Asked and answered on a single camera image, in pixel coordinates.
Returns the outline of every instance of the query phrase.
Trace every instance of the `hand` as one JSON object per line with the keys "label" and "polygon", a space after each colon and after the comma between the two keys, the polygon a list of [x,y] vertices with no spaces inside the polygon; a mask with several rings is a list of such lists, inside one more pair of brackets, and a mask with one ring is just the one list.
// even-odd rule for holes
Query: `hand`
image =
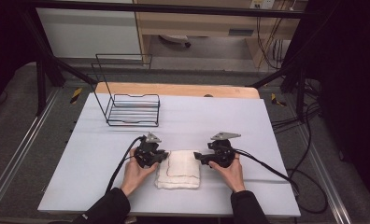
{"label": "hand", "polygon": [[220,173],[226,185],[235,193],[245,190],[243,180],[243,168],[240,164],[240,155],[235,154],[235,159],[227,168],[220,167],[216,162],[210,161],[208,164]]}
{"label": "hand", "polygon": [[158,167],[158,162],[155,162],[150,168],[144,169],[138,165],[135,157],[135,149],[130,150],[130,161],[126,163],[124,170],[124,178],[121,183],[121,190],[126,196],[129,196],[144,182],[148,175],[152,174]]}

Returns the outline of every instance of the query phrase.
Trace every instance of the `black jacket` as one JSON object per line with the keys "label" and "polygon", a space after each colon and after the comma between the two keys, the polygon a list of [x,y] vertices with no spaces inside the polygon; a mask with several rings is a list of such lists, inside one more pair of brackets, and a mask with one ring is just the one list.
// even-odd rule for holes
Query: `black jacket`
{"label": "black jacket", "polygon": [[[231,195],[235,224],[269,223],[251,191],[240,191]],[[78,216],[72,223],[77,224],[118,224],[130,212],[129,200],[121,189],[112,189],[87,212]]]}

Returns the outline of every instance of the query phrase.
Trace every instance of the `white tabletop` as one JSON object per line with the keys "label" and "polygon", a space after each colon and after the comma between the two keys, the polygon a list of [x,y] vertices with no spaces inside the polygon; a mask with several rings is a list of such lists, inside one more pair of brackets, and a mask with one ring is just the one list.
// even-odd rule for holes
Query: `white tabletop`
{"label": "white tabletop", "polygon": [[[98,94],[107,102],[107,94]],[[209,138],[223,131],[240,133],[232,147],[246,150],[283,174],[285,168],[263,100],[160,96],[160,125],[157,128],[111,127],[95,96],[89,98],[77,126],[56,168],[39,211],[83,212],[104,195],[107,183],[123,152],[138,136],[153,132],[162,139],[159,149],[207,149]],[[247,189],[254,192],[263,211],[270,217],[299,217],[290,184],[271,174],[260,164],[240,158]],[[114,182],[119,186],[121,170]],[[232,214],[231,191],[208,166],[201,167],[199,189],[157,189],[155,175],[130,198],[131,214],[149,216],[226,217]]]}

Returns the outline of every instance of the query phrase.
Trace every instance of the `person's left hand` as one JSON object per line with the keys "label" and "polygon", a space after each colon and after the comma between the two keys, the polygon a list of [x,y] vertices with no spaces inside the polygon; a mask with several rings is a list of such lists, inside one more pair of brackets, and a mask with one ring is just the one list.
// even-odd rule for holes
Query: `person's left hand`
{"label": "person's left hand", "polygon": [[121,190],[126,196],[133,193],[144,182],[145,178],[156,170],[159,164],[155,162],[150,168],[144,169],[139,166],[134,155],[135,148],[130,150],[130,161],[126,163],[124,178],[121,183]]}

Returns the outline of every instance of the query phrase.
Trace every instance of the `folded cloth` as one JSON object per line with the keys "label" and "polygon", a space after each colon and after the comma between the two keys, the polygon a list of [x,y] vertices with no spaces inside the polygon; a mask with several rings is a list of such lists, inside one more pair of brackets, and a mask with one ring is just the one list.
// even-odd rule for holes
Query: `folded cloth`
{"label": "folded cloth", "polygon": [[200,162],[194,158],[195,150],[171,151],[157,171],[158,189],[197,189],[200,186]]}

